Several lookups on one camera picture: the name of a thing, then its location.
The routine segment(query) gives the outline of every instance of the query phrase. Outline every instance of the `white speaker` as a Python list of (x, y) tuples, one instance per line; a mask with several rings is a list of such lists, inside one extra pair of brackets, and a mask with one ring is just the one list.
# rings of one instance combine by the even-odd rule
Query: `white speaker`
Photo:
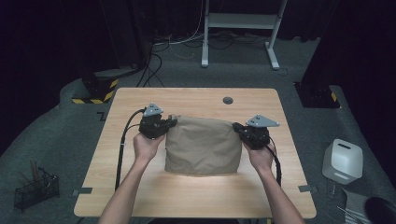
[(343, 185), (361, 178), (363, 153), (361, 148), (341, 139), (334, 139), (326, 148), (322, 173)]

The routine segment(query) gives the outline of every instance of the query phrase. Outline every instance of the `beige cloth bag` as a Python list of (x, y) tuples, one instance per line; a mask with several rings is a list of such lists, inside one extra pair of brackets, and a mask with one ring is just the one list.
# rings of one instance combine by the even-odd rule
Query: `beige cloth bag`
[(166, 134), (165, 171), (184, 175), (236, 173), (242, 142), (230, 121), (176, 116)]

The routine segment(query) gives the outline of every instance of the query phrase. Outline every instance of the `wooden table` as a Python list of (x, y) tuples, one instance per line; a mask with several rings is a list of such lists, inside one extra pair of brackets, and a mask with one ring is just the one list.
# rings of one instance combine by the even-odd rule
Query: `wooden table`
[[(233, 98), (231, 105), (223, 98)], [(99, 217), (114, 193), (120, 138), (129, 117), (138, 109), (154, 103), (170, 114), (224, 119), (245, 124), (256, 114), (278, 121), (279, 127), (268, 128), (276, 143), (282, 166), (282, 188), (304, 218), (316, 215), (310, 192), (300, 192), (306, 185), (290, 129), (279, 101), (272, 89), (209, 89), (209, 88), (120, 88), (108, 113), (105, 127), (92, 157), (83, 188), (91, 194), (79, 194), (75, 214), (79, 217)], [(139, 123), (137, 115), (131, 124)], [(133, 137), (138, 128), (127, 133), (121, 179), (134, 160)], [(271, 217), (271, 210), (262, 183), (250, 165), (243, 148), (237, 174), (186, 176), (167, 173), (165, 141), (151, 161), (137, 192), (134, 217)]]

